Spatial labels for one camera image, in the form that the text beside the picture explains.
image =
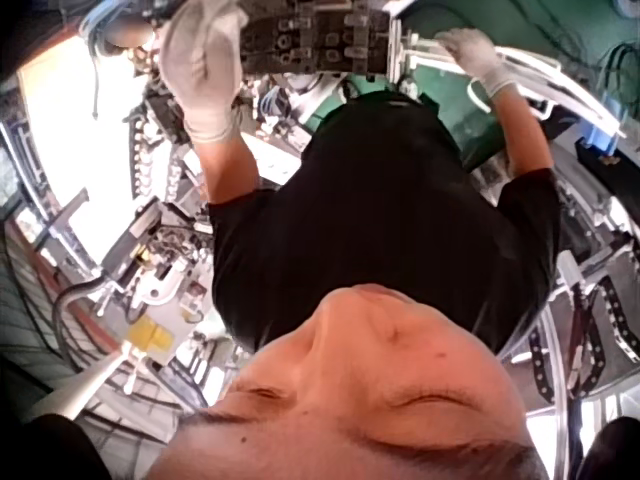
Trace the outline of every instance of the eyebrow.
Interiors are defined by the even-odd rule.
[[[200,425],[246,425],[248,423],[258,423],[258,420],[228,413],[199,410],[191,415],[180,417],[178,419],[178,431]]]

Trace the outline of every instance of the white glove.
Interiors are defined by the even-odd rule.
[[[224,141],[237,128],[231,105],[242,81],[240,31],[247,20],[233,0],[189,0],[166,32],[160,74],[194,143]]]
[[[478,79],[490,98],[516,83],[493,42],[480,30],[454,28],[438,33],[435,38],[467,75]]]

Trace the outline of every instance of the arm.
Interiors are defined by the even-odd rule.
[[[515,85],[503,87],[492,100],[504,130],[514,176],[552,168],[553,159],[547,139]]]
[[[479,30],[453,29],[436,38],[469,76],[480,81],[491,98],[504,130],[514,175],[553,167],[542,129],[489,37]]]
[[[189,0],[171,21],[160,52],[162,79],[184,111],[213,204],[259,185],[256,161],[232,111],[242,81],[240,31],[246,21],[233,1]]]
[[[225,203],[258,188],[258,166],[239,134],[224,142],[194,143],[194,149],[204,172],[209,203]]]

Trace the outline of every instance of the man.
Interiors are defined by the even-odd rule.
[[[331,114],[293,178],[259,190],[231,108],[245,22],[233,2],[190,1],[160,61],[204,171],[213,297],[230,332],[256,351],[295,330],[329,292],[375,283],[508,352],[553,282],[560,207],[546,139],[491,41],[475,30],[439,36],[503,126],[516,179],[497,209],[472,188],[436,112],[390,92]]]
[[[258,189],[231,109],[245,21],[191,0],[161,71],[205,174],[215,303],[258,352],[184,420],[149,480],[546,478],[496,355],[545,301],[559,202],[545,138],[491,41],[439,36],[504,127],[516,179],[497,209],[435,112],[394,93],[332,114],[273,192]]]

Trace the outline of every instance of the industrial machinery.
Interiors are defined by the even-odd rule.
[[[78,26],[95,64],[105,56],[126,55],[135,75],[146,79],[141,103],[132,105],[131,113],[123,119],[129,126],[132,185],[126,194],[135,199],[138,210],[100,265],[92,265],[73,245],[65,247],[71,261],[63,267],[69,270],[72,265],[75,278],[83,281],[58,297],[54,331],[64,351],[70,333],[63,309],[79,296],[98,292],[95,315],[108,320],[104,326],[114,337],[127,340],[142,352],[144,365],[138,373],[151,375],[183,408],[193,409],[216,400],[203,398],[201,392],[212,368],[224,373],[224,388],[249,354],[224,332],[211,331],[212,325],[220,323],[209,293],[215,232],[208,220],[202,172],[184,130],[180,106],[159,74],[163,27],[183,2],[105,0],[87,9]],[[335,91],[343,102],[358,94],[351,75],[384,83],[414,98],[419,98],[419,92],[413,73],[419,67],[464,75],[437,42],[403,27],[398,14],[411,1],[240,3],[250,22],[242,33],[245,76],[235,106],[264,188],[279,188],[299,168],[312,135],[308,123],[318,107]],[[555,110],[583,122],[582,128],[565,127],[551,142],[565,206],[561,246],[565,253],[555,291],[540,324],[504,358],[530,411],[556,408],[556,473],[557,478],[564,478],[569,437],[576,434],[568,427],[571,405],[629,375],[640,361],[640,330],[634,333],[638,327],[627,321],[630,315],[623,308],[629,302],[620,299],[622,295],[614,286],[624,277],[627,295],[629,290],[640,290],[636,288],[640,205],[630,198],[628,189],[620,187],[619,178],[598,173],[606,168],[602,166],[606,162],[627,165],[629,171],[640,167],[640,129],[634,122],[623,126],[620,112],[563,73],[557,60],[508,47],[498,51],[542,122],[551,123]],[[469,98],[489,113],[489,106],[474,90],[475,83],[469,79]],[[99,86],[96,68],[96,98]],[[93,108],[94,116],[100,115],[97,105],[95,101],[87,106]],[[633,131],[626,131],[628,126]],[[6,129],[4,123],[2,128],[3,137],[12,145],[18,130]],[[29,150],[21,144],[13,149],[13,155],[24,156],[21,151]],[[473,173],[478,188],[492,202],[508,181],[501,155]],[[33,172],[30,176],[26,170],[22,181],[37,184],[31,178]],[[34,199],[42,197],[37,188],[31,190]],[[68,232],[64,233],[64,215],[52,219],[48,230],[70,243]],[[604,313],[596,312],[600,299]],[[565,342],[569,354],[562,351],[561,343],[566,339],[559,339],[557,318],[562,318],[564,329],[571,332],[570,342]],[[187,361],[180,358],[185,351],[190,355]],[[67,353],[65,357],[79,370],[83,368],[78,355]],[[136,381],[136,371],[137,367],[127,370],[131,381]]]

